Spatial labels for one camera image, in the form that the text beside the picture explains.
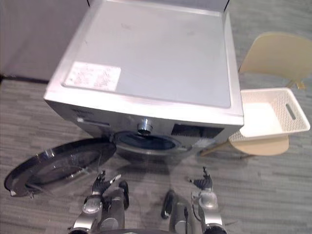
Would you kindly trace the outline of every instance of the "front-loading washing machine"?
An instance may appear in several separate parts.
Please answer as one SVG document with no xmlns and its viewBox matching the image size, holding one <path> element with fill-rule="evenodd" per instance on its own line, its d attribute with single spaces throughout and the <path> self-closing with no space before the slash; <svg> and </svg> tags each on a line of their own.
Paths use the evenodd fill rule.
<svg viewBox="0 0 312 234">
<path fill-rule="evenodd" d="M 227 0 L 95 0 L 44 96 L 122 153 L 170 156 L 243 126 Z"/>
</svg>

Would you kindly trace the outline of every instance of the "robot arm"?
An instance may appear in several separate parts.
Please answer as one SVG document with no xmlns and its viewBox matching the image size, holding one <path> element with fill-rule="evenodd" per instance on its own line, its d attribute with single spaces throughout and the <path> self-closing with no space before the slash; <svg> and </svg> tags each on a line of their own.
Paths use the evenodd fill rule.
<svg viewBox="0 0 312 234">
<path fill-rule="evenodd" d="M 222 226 L 223 223 L 218 209 L 217 197 L 213 192 L 213 181 L 205 167 L 203 167 L 203 171 L 203 179 L 189 180 L 200 189 L 200 191 L 192 192 L 192 209 L 194 215 L 200 221 L 204 234 L 226 234 L 227 232 Z M 194 205 L 198 207 L 199 217 L 195 212 Z"/>
</svg>

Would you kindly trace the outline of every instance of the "laundry basket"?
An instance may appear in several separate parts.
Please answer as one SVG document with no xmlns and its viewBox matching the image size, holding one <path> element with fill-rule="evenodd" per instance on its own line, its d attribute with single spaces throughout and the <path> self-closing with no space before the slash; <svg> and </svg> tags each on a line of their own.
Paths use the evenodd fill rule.
<svg viewBox="0 0 312 234">
<path fill-rule="evenodd" d="M 244 126 L 230 141 L 277 137 L 310 129 L 310 124 L 289 88 L 241 90 Z"/>
</svg>

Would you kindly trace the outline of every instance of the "beige chair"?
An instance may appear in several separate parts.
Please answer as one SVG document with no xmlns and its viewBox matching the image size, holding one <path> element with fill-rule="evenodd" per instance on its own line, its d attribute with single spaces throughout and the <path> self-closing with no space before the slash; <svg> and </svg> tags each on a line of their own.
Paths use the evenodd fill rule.
<svg viewBox="0 0 312 234">
<path fill-rule="evenodd" d="M 312 73 L 312 41 L 288 33 L 263 33 L 254 40 L 238 72 L 287 78 L 287 87 L 296 84 L 304 89 L 302 79 Z"/>
<path fill-rule="evenodd" d="M 304 89 L 302 79 L 312 73 L 312 41 L 287 33 L 263 33 L 254 40 L 238 71 L 287 78 L 290 80 L 287 87 L 296 84 L 298 89 Z M 202 151 L 200 155 L 205 156 L 228 143 L 248 156 L 273 156 L 288 150 L 289 138 L 282 136 L 247 141 L 229 139 Z"/>
</svg>

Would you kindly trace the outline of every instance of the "black cable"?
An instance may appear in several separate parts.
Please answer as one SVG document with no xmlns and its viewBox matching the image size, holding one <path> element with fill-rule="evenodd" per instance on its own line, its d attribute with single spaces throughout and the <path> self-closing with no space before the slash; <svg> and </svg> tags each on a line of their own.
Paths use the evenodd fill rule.
<svg viewBox="0 0 312 234">
<path fill-rule="evenodd" d="M 29 83 L 38 83 L 38 84 L 48 84 L 49 83 L 48 80 L 43 80 L 43 79 L 0 74 L 0 83 L 3 80 L 15 80 L 15 81 L 23 81 L 23 82 L 29 82 Z"/>
<path fill-rule="evenodd" d="M 184 207 L 184 217 L 185 217 L 185 234 L 187 234 L 189 212 L 187 211 L 186 206 Z"/>
</svg>

